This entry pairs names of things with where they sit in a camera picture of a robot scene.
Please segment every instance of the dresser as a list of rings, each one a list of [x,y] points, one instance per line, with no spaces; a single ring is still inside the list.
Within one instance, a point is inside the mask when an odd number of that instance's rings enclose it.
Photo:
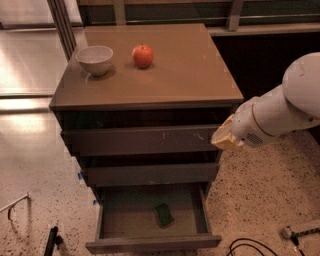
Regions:
[[[154,52],[147,69],[132,60],[141,43]],[[114,51],[104,76],[92,77],[75,60],[91,45]],[[221,151],[210,139],[242,100],[202,24],[86,27],[50,109],[100,205],[88,250],[217,246],[221,236],[210,227],[206,196]],[[174,219],[167,227],[157,210],[164,204]]]

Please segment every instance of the speckled floor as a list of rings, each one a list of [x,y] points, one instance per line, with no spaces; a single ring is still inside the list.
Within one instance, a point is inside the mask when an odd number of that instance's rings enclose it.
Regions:
[[[0,256],[44,255],[55,225],[64,243],[54,256],[90,255],[85,242],[94,240],[98,206],[78,179],[79,166],[66,150],[53,114],[0,114],[0,163],[0,208],[30,193],[29,200],[15,206],[11,221],[7,211],[0,213]],[[300,255],[279,232],[320,219],[320,146],[307,131],[299,131],[259,149],[225,151],[206,202],[212,232],[223,238],[217,248],[123,255],[226,256],[232,241],[242,237],[259,240],[277,255]],[[305,255],[320,255],[319,234],[300,243]],[[248,247],[235,252],[261,255]]]

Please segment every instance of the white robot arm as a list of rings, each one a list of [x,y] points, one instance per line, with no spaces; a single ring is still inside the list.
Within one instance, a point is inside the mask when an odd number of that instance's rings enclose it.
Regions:
[[[222,149],[244,144],[259,147],[281,134],[317,125],[320,125],[320,53],[312,53],[289,66],[281,85],[240,105],[213,134],[211,143]]]

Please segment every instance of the red apple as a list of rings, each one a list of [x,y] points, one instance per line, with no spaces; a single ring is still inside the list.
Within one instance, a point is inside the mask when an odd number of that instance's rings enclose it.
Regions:
[[[147,68],[153,61],[153,51],[150,46],[140,44],[134,47],[132,51],[134,64],[138,68]]]

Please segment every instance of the bowl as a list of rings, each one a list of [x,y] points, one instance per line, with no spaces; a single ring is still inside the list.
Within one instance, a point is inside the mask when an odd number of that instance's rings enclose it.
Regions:
[[[81,67],[93,76],[102,76],[112,66],[113,50],[107,46],[89,46],[76,54]]]

